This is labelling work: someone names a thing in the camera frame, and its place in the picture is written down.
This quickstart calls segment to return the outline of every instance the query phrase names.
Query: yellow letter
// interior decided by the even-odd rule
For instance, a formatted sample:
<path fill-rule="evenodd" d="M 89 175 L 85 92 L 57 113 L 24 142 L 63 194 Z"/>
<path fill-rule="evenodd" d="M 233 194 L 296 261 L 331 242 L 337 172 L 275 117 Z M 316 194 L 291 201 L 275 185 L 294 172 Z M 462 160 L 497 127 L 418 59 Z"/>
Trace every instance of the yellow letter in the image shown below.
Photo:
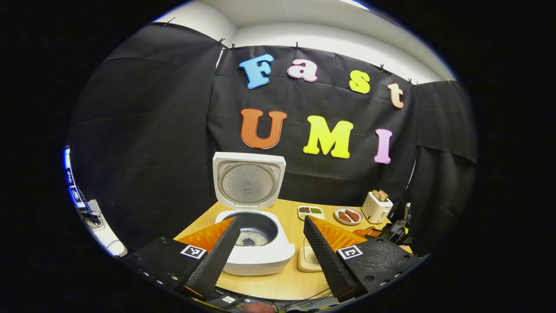
<path fill-rule="evenodd" d="M 348 121 L 339 121 L 331 133 L 324 117 L 311 115 L 307 118 L 307 121 L 311 123 L 311 132 L 309 133 L 309 142 L 307 146 L 303 147 L 303 152 L 318 154 L 319 148 L 317 147 L 317 142 L 320 142 L 320 147 L 324 155 L 328 154 L 328 151 L 330 151 L 330 148 L 334 145 L 334 150 L 332 150 L 331 153 L 333 157 L 349 158 L 348 144 L 349 134 L 353 129 L 352 123 Z"/>
<path fill-rule="evenodd" d="M 371 90 L 371 86 L 368 83 L 368 81 L 371 80 L 369 74 L 355 70 L 351 71 L 349 76 L 351 77 L 349 86 L 353 91 L 366 94 L 367 92 L 369 92 L 369 90 Z"/>

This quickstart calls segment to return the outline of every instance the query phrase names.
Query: white ceiling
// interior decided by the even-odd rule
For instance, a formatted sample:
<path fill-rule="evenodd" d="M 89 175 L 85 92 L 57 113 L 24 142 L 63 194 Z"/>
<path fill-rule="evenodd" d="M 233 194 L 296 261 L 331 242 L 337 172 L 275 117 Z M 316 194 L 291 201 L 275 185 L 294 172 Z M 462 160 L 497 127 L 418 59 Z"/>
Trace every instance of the white ceiling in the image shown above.
<path fill-rule="evenodd" d="M 237 28 L 269 23 L 310 23 L 360 33 L 415 57 L 439 77 L 455 80 L 443 61 L 408 31 L 362 8 L 338 0 L 199 0 Z"/>

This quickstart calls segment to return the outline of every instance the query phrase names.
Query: blue letter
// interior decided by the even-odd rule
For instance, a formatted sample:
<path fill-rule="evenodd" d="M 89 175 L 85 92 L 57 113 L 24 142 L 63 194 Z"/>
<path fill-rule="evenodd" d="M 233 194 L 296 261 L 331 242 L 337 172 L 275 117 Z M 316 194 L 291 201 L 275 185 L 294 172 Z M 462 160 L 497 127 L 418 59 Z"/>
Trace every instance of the blue letter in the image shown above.
<path fill-rule="evenodd" d="M 247 88 L 253 89 L 262 86 L 270 81 L 268 77 L 265 77 L 261 74 L 261 72 L 264 72 L 267 75 L 270 74 L 270 65 L 265 61 L 274 61 L 274 57 L 267 53 L 265 55 L 257 56 L 255 58 L 240 63 L 240 67 L 243 67 L 245 69 L 247 78 L 249 79 Z"/>

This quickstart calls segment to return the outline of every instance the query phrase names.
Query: open lid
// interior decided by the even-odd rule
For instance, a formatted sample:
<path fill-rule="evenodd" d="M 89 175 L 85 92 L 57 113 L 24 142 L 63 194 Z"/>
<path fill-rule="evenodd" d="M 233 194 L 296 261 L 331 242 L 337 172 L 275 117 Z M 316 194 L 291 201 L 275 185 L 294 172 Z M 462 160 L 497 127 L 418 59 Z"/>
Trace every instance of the open lid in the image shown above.
<path fill-rule="evenodd" d="M 269 207 L 278 198 L 285 169 L 283 156 L 217 152 L 212 158 L 216 198 L 240 211 Z"/>

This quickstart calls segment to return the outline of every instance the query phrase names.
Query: white wall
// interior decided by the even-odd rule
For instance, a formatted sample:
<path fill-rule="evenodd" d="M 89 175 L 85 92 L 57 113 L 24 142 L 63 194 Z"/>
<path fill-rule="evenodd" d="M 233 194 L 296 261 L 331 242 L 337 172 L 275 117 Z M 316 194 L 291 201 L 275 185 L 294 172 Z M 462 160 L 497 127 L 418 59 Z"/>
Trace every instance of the white wall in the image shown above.
<path fill-rule="evenodd" d="M 227 47 L 232 46 L 232 39 L 237 31 L 237 27 L 220 11 L 198 1 L 177 7 L 154 22 L 168 22 L 172 18 L 172 24 L 192 28 L 216 40 L 225 38 L 222 43 Z"/>
<path fill-rule="evenodd" d="M 384 64 L 384 69 L 405 79 L 411 78 L 412 83 L 443 80 L 402 50 L 374 38 L 334 27 L 304 23 L 264 24 L 238 29 L 232 41 L 236 47 L 295 47 L 298 42 L 300 47 L 334 52 L 377 66 Z"/>

